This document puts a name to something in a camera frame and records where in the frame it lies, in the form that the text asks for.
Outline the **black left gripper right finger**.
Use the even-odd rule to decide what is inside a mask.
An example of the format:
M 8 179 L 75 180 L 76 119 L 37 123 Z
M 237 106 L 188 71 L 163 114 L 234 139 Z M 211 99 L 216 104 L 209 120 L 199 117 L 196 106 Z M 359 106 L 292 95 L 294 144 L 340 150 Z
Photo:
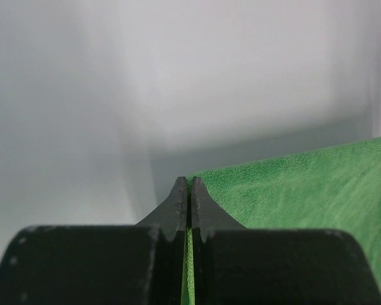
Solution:
M 194 177 L 196 304 L 381 304 L 360 244 L 334 229 L 248 229 Z

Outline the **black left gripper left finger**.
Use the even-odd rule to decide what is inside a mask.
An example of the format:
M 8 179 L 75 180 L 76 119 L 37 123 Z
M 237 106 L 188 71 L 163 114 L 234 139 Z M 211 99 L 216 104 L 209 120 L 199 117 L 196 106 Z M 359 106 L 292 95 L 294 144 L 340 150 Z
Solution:
M 135 225 L 30 226 L 0 262 L 0 304 L 180 304 L 187 181 Z

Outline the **green microfibre towel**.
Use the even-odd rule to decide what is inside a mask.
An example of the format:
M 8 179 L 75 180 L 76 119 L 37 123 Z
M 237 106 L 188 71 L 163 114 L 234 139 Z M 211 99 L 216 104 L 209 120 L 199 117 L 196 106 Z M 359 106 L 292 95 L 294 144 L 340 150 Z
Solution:
M 381 293 L 381 137 L 197 173 L 249 229 L 338 229 L 361 245 Z

